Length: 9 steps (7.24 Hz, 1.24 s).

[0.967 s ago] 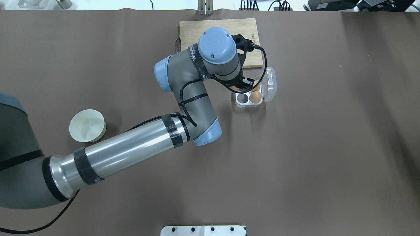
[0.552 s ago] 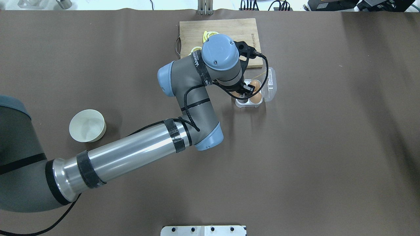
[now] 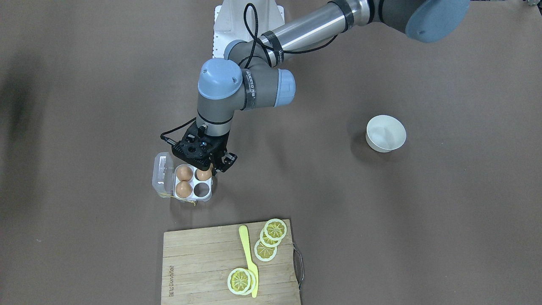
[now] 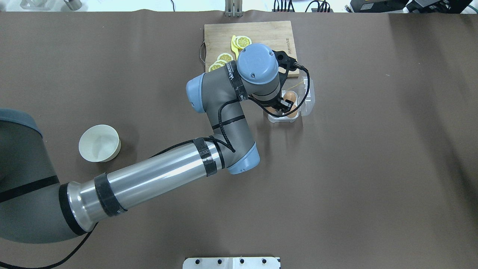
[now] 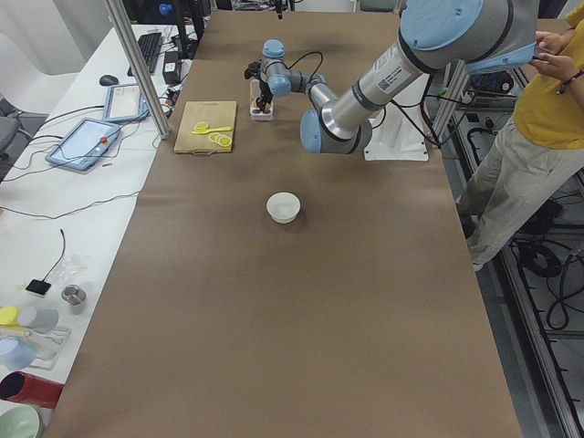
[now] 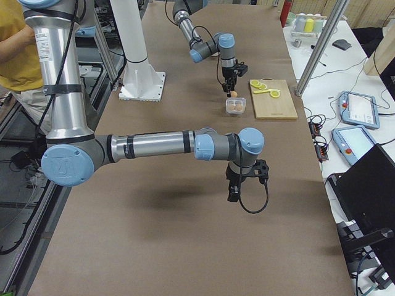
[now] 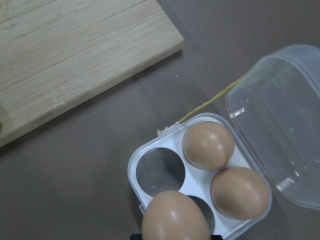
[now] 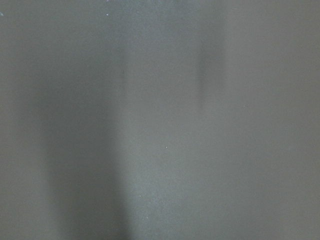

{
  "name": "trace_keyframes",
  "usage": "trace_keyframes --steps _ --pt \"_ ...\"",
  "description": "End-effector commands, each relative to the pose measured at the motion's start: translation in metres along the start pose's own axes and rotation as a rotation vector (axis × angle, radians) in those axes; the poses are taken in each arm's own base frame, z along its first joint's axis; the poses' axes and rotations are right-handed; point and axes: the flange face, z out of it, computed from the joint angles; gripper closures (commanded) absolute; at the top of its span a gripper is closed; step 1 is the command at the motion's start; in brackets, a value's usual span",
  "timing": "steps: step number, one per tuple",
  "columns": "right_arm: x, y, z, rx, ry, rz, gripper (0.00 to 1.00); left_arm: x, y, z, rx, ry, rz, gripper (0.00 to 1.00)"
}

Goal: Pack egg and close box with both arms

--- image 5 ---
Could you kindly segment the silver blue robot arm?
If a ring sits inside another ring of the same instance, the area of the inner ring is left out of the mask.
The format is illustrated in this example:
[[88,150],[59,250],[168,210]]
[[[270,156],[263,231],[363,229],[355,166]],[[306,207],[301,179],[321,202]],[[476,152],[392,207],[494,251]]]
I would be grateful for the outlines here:
[[409,1],[397,40],[341,97],[321,76],[287,68],[279,40],[264,43],[255,67],[270,95],[298,92],[312,103],[300,122],[306,151],[352,154],[371,140],[370,116],[420,75],[453,60],[462,60],[470,75],[528,63],[535,55],[537,11],[536,1]]

